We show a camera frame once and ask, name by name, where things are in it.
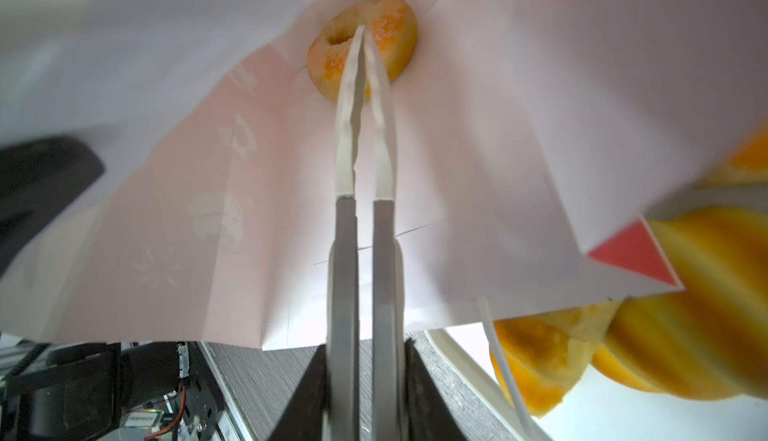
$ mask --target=red wire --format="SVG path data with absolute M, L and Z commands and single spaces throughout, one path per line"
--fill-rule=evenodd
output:
M 160 431 L 157 431 L 156 433 L 149 433 L 147 436 L 144 437 L 144 439 L 162 436 L 166 434 L 168 431 L 171 431 L 179 423 L 179 421 L 181 421 L 181 417 L 184 415 L 184 405 L 186 404 L 186 402 L 187 402 L 187 388 L 181 388 L 181 408 L 179 408 L 179 414 L 176 416 L 176 419 L 174 419 L 174 421 L 171 424 L 162 428 Z

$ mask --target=paper bag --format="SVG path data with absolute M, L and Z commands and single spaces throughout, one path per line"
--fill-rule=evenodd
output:
M 304 64 L 320 28 L 357 1 L 311 4 L 111 197 L 39 235 L 0 281 L 0 328 L 60 341 L 323 342 L 335 105 Z M 768 74 L 757 0 L 407 1 L 419 40 L 392 84 L 406 331 L 477 321 L 478 297 L 501 319 L 680 289 L 639 217 L 768 112 L 751 95 Z M 739 15 L 710 16 L 712 4 Z M 726 42 L 740 54 L 718 57 Z M 666 69 L 681 52 L 684 65 Z M 697 88 L 702 73 L 712 78 Z M 359 146 L 369 337 L 367 109 Z

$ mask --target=red triangle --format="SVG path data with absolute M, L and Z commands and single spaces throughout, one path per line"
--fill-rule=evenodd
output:
M 624 228 L 619 234 L 594 248 L 588 256 L 600 263 L 644 274 L 662 283 L 679 285 L 648 226 L 642 220 Z

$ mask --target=bagel hole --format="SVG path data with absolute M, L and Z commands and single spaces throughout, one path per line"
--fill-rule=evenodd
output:
M 331 46 L 342 44 L 349 41 L 354 36 L 355 36 L 355 33 L 350 34 L 349 32 L 339 32 L 328 38 L 328 44 L 330 44 Z

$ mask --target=golden brown crust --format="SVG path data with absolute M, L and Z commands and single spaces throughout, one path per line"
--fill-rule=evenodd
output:
M 408 65 L 416 46 L 416 15 L 403 0 L 365 0 L 342 11 L 317 35 L 306 60 L 306 69 L 315 87 L 334 102 L 339 97 L 352 36 L 360 24 L 371 29 L 389 81 Z

